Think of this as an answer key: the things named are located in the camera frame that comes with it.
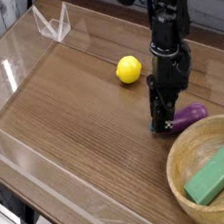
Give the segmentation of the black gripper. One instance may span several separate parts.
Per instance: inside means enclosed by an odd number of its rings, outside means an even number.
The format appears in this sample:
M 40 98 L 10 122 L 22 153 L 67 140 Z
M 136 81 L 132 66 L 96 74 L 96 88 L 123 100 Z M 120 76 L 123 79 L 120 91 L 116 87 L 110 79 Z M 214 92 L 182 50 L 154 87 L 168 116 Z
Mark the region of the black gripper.
M 164 49 L 155 43 L 150 45 L 152 73 L 147 77 L 149 87 L 151 127 L 156 133 L 173 129 L 175 102 L 179 93 L 186 90 L 191 72 L 191 53 L 185 41 L 174 48 Z

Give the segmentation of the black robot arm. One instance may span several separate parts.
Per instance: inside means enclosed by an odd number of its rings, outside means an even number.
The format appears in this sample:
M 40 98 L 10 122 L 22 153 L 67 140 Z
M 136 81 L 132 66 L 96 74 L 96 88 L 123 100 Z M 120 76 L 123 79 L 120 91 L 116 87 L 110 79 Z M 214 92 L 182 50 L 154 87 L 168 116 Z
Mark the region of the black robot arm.
M 130 6 L 136 0 L 117 0 Z M 190 17 L 187 0 L 146 0 L 151 30 L 152 73 L 147 76 L 151 127 L 167 133 L 174 125 L 176 101 L 186 90 L 191 72 L 191 53 L 185 37 Z

